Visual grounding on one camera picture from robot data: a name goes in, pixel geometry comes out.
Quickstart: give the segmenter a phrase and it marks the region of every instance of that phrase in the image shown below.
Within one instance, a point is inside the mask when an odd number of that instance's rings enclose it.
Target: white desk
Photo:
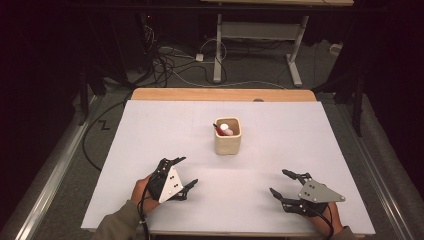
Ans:
[[[225,3],[246,3],[246,4],[279,4],[279,5],[303,5],[303,6],[328,6],[341,7],[352,6],[353,0],[202,0],[205,2]],[[302,80],[296,67],[296,56],[302,43],[306,24],[309,16],[303,16],[300,24],[266,24],[251,22],[223,22],[222,14],[218,14],[216,33],[216,53],[214,65],[213,81],[221,82],[222,54],[221,40],[228,38],[253,38],[253,39],[277,39],[294,40],[293,52],[286,55],[286,61],[296,87],[302,87]]]
[[[238,155],[214,152],[212,122],[223,116],[241,121]],[[82,228],[94,230],[118,210],[135,181],[162,158],[182,156],[187,159],[176,168],[183,184],[199,182],[188,200],[165,202],[148,217],[152,234],[314,235],[308,221],[285,213],[269,191],[297,199],[302,186],[283,175],[284,168],[309,172],[344,195],[338,204],[343,223],[358,235],[375,233],[322,105],[313,101],[129,101]]]

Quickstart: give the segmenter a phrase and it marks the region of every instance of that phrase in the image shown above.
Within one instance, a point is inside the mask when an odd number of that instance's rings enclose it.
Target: sleeve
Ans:
[[[91,240],[136,239],[139,222],[137,206],[127,200],[121,209],[103,218]]]
[[[355,235],[353,235],[352,230],[349,226],[343,228],[343,231],[334,235],[331,240],[357,240]]]

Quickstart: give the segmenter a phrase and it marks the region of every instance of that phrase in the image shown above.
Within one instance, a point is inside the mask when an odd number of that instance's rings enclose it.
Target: dark wall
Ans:
[[[325,91],[337,92],[336,100],[343,102],[356,91],[358,76],[363,76],[364,91],[376,117],[424,196],[424,180],[420,176],[424,159],[422,3],[369,0],[364,6],[387,6],[389,11],[357,18]]]
[[[56,2],[0,3],[0,229],[74,113],[78,62]]]
[[[424,42],[421,3],[396,5],[376,63],[365,79],[366,93],[390,143],[424,197]]]

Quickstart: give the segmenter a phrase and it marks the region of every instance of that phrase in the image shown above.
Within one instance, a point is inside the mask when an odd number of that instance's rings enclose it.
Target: small container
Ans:
[[[241,125],[235,117],[218,118],[215,120],[217,126],[227,124],[233,131],[232,136],[220,136],[214,129],[215,153],[218,155],[234,155],[240,150],[241,143]]]

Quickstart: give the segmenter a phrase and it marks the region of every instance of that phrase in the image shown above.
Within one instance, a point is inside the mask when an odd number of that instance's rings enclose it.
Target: human hand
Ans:
[[[343,225],[340,221],[339,210],[335,202],[329,202],[328,207],[324,210],[322,215],[333,225],[334,233],[333,235],[341,232],[343,230]],[[319,216],[316,217],[306,217],[312,224],[314,224],[315,228],[323,235],[330,235],[330,227],[328,224]]]
[[[143,195],[143,191],[146,188],[149,179],[150,175],[144,179],[137,180],[131,195],[131,201],[133,201],[136,205],[140,202],[141,197]],[[153,211],[157,206],[159,206],[159,202],[153,200],[150,196],[149,191],[147,191],[146,195],[144,196],[143,213],[148,214],[149,212]]]

